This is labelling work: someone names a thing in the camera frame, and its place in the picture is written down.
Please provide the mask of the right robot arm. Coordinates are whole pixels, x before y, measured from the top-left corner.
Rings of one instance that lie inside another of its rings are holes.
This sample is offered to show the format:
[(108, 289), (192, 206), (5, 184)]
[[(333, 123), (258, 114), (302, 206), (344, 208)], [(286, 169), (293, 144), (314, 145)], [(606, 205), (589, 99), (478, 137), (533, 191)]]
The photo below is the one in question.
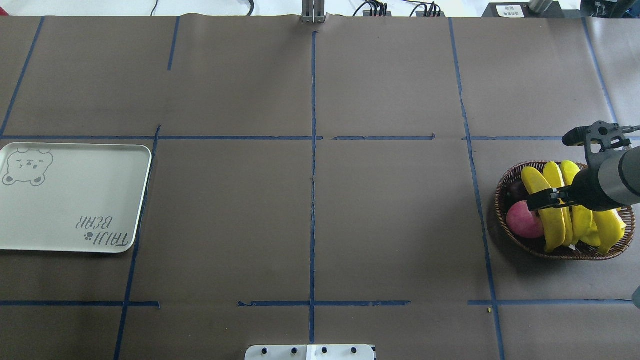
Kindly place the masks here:
[(583, 206), (594, 212), (631, 207), (640, 202), (640, 150), (627, 134), (640, 127), (595, 121), (562, 137), (568, 147), (583, 147), (587, 167), (572, 184), (537, 190), (528, 196), (530, 211)]

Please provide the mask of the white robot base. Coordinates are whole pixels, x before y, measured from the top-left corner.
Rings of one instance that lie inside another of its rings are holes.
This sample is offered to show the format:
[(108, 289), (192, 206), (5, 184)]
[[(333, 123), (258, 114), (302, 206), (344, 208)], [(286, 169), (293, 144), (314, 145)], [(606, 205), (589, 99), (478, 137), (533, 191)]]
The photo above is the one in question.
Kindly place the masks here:
[(370, 344), (252, 345), (245, 360), (376, 360)]

